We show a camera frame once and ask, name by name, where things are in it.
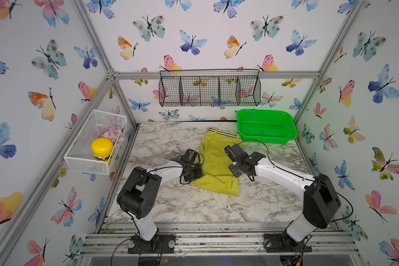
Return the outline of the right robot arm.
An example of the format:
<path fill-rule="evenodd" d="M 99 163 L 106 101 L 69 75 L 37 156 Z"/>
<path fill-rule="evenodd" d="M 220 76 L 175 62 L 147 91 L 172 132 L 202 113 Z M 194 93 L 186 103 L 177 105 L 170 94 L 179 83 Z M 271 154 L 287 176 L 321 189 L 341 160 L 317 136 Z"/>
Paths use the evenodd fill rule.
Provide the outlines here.
<path fill-rule="evenodd" d="M 295 193 L 303 201 L 302 213 L 282 233 L 288 243 L 298 244 L 316 229 L 325 229 L 338 212 L 341 201 L 328 176 L 301 174 L 277 164 L 268 156 L 253 152 L 247 154 L 240 145 L 225 147 L 231 160 L 229 166 L 235 177 L 242 174 L 253 179 L 262 177 Z"/>

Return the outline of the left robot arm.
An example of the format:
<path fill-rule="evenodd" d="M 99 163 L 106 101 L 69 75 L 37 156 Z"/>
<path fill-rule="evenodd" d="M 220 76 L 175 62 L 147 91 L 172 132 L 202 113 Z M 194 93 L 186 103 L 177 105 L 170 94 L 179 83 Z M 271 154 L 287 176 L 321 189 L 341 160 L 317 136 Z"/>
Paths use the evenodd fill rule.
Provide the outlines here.
<path fill-rule="evenodd" d="M 150 212 L 160 186 L 175 179 L 183 185 L 189 185 L 202 178 L 204 162 L 203 155 L 188 149 L 183 155 L 161 166 L 149 169 L 136 166 L 132 170 L 117 196 L 117 204 L 132 218 L 141 240 L 150 242 L 158 234 Z"/>

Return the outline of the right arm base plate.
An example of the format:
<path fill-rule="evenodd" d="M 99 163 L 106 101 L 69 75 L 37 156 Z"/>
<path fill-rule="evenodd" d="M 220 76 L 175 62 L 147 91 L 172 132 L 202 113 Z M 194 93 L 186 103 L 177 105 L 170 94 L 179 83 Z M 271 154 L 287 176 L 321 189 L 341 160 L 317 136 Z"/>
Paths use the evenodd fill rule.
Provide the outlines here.
<path fill-rule="evenodd" d="M 296 242 L 285 233 L 265 234 L 263 246 L 267 253 L 312 252 L 312 248 L 307 246 L 305 240 Z"/>

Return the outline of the lime green long pants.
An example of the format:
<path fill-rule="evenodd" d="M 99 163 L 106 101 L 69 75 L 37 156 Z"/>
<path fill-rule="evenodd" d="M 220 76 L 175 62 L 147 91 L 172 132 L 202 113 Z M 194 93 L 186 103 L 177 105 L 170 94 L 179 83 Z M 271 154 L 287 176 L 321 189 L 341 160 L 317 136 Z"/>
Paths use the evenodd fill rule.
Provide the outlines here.
<path fill-rule="evenodd" d="M 239 196 L 238 178 L 229 169 L 232 161 L 225 153 L 225 147 L 239 144 L 241 136 L 215 128 L 209 128 L 202 140 L 199 153 L 203 155 L 203 177 L 191 185 L 228 196 Z"/>

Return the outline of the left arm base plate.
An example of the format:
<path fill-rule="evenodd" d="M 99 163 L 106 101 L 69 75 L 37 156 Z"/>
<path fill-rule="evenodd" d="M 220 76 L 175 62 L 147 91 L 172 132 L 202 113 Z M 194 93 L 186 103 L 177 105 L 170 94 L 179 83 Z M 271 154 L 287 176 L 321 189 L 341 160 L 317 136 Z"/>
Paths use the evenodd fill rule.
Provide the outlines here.
<path fill-rule="evenodd" d="M 174 235 L 156 234 L 150 241 L 142 239 L 138 235 L 131 237 L 128 245 L 128 254 L 173 254 L 176 246 Z"/>

